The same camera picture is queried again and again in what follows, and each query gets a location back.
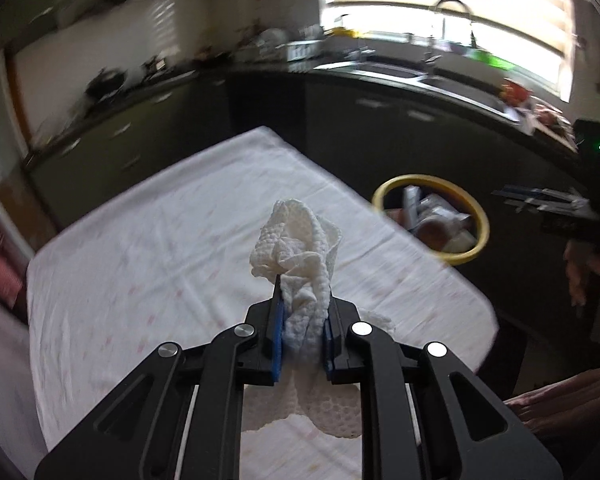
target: kitchen sink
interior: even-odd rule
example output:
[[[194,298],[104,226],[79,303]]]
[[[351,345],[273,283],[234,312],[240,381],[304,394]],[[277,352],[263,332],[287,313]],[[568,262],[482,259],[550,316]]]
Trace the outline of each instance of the kitchen sink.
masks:
[[[480,108],[482,111],[489,112],[507,121],[520,122],[517,112],[500,101],[495,95],[452,79],[423,74],[410,68],[368,61],[347,61],[320,65],[314,70],[363,75],[380,80],[390,80],[405,86],[418,87],[423,91],[437,93],[442,98],[461,102],[473,108]]]

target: window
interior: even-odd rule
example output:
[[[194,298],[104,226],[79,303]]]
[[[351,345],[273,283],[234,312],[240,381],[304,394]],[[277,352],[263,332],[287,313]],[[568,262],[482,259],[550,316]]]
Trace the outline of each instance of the window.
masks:
[[[333,27],[347,14],[345,25],[361,32],[411,33],[470,44],[473,28],[478,46],[489,50],[558,91],[570,82],[573,49],[571,0],[461,0],[463,12],[439,0],[321,0],[321,22]]]

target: silver screw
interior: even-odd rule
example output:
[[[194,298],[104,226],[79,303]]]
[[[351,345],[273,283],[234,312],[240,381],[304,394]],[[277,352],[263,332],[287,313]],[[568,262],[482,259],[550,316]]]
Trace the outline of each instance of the silver screw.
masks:
[[[433,357],[442,357],[446,355],[446,346],[442,343],[434,342],[427,345],[427,352]]]
[[[178,353],[178,347],[174,343],[165,343],[158,348],[160,357],[173,357]]]
[[[248,323],[241,323],[234,328],[234,334],[238,337],[249,337],[256,331],[253,326]]]
[[[369,323],[365,323],[364,321],[359,321],[351,325],[351,330],[354,334],[358,335],[369,335],[373,330],[372,326]]]

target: table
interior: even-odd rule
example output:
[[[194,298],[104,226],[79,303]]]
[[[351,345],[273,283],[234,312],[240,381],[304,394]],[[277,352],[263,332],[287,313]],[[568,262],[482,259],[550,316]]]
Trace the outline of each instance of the table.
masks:
[[[209,342],[272,285],[249,254],[276,200],[338,225],[335,296],[394,320],[395,339],[445,342],[475,370],[497,330],[486,298],[330,174],[257,128],[133,187],[62,232],[28,273],[31,368],[51,449],[161,342]],[[242,437],[243,479],[351,479],[360,439],[291,416]]]

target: yellow trash can rim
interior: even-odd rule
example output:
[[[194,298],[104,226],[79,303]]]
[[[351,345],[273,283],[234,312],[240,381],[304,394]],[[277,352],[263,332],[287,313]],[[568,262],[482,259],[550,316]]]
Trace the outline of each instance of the yellow trash can rim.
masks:
[[[490,227],[487,213],[484,212],[484,209],[482,209],[482,206],[478,204],[478,201],[474,197],[448,180],[430,175],[408,174],[387,180],[382,186],[376,189],[372,199],[374,208],[380,212],[384,212],[384,196],[392,189],[404,186],[427,186],[447,194],[464,206],[465,211],[463,212],[470,214],[475,220],[475,230],[478,240],[473,249],[465,253],[441,253],[431,250],[433,254],[452,266],[470,262],[480,254],[480,251],[484,249],[487,241],[489,241]]]

